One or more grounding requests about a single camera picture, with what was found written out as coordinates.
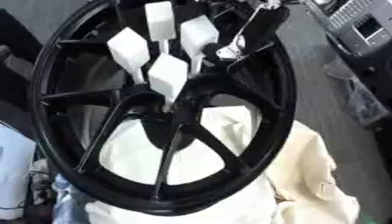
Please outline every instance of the wheel rim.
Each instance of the wheel rim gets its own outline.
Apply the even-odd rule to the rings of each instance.
[[[135,9],[120,5],[119,10],[125,15],[125,23],[135,28],[132,27],[132,21],[136,20],[127,17],[136,14]],[[59,71],[66,67],[65,60],[73,60],[79,51],[109,55],[104,41],[86,36],[103,22],[116,22],[118,12],[108,1],[94,1],[85,5],[58,29],[38,58],[31,86],[31,117],[38,143],[50,161],[84,193],[116,207],[156,215],[199,211],[256,179],[283,146],[295,111],[295,80],[290,60],[279,40],[273,38],[273,47],[252,55],[238,71],[227,74],[211,68],[206,69],[198,79],[189,80],[174,107],[174,115],[165,114],[164,118],[157,110],[164,101],[162,95],[150,90],[148,85],[131,86],[129,80],[124,82],[123,87],[109,90],[87,93],[61,91],[61,77],[58,76],[61,75]],[[183,57],[181,51],[175,56]],[[268,83],[268,86],[274,87],[273,97],[259,91],[257,83],[260,81],[255,80],[255,74],[271,76],[275,83]],[[197,124],[202,108],[208,106],[206,102],[218,94],[237,96],[262,111],[263,119],[255,137],[239,157],[231,154],[208,130]],[[111,108],[101,126],[105,129],[98,131],[97,138],[86,149],[83,149],[78,137],[71,131],[67,116],[67,107],[83,104]],[[124,116],[124,113],[135,107],[143,110]],[[174,139],[178,130],[196,137],[220,155],[225,161],[224,170],[189,184],[166,185],[168,167],[165,161],[170,161],[175,151],[167,147],[155,185],[140,184],[116,176],[100,166],[97,157],[110,133],[125,118],[168,121],[170,126],[167,127]],[[173,138],[166,145],[172,145]]]

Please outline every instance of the electronic device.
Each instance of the electronic device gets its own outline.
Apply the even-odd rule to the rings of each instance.
[[[392,1],[300,0],[309,13],[338,43],[340,50],[355,56],[375,52],[392,40]]]

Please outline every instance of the beige cloth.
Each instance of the beige cloth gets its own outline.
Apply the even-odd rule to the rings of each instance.
[[[273,223],[355,223],[360,206],[335,183],[337,168],[321,136],[295,122],[290,136],[265,172],[281,200]]]
[[[253,126],[249,114],[245,107],[205,109],[202,124],[239,155],[251,137]],[[162,151],[149,143],[141,123],[129,121],[123,123],[109,139],[100,160],[117,175],[153,184],[161,155]],[[222,167],[223,162],[213,151],[195,141],[175,155],[168,181],[172,185],[191,182]],[[208,209],[179,217],[157,217],[97,202],[88,204],[87,212],[94,224],[354,223],[358,202],[335,185],[331,175],[335,168],[336,164],[328,155],[321,137],[295,122],[286,145],[265,175]],[[276,195],[285,202],[277,205]]]

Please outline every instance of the white plastic cube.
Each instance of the white plastic cube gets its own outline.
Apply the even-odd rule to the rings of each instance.
[[[145,13],[152,41],[176,38],[171,2],[147,3]]]
[[[130,28],[125,28],[108,41],[108,48],[117,64],[136,74],[150,60],[147,41]]]
[[[190,58],[201,53],[203,47],[217,43],[219,32],[206,16],[196,17],[181,25],[181,45]]]
[[[174,102],[186,84],[188,64],[183,60],[161,53],[149,71],[151,88]]]

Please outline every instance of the display screen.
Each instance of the display screen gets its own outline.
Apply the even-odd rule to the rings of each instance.
[[[355,24],[355,27],[364,39],[367,39],[382,29],[382,26],[371,15],[366,15],[360,22]]]

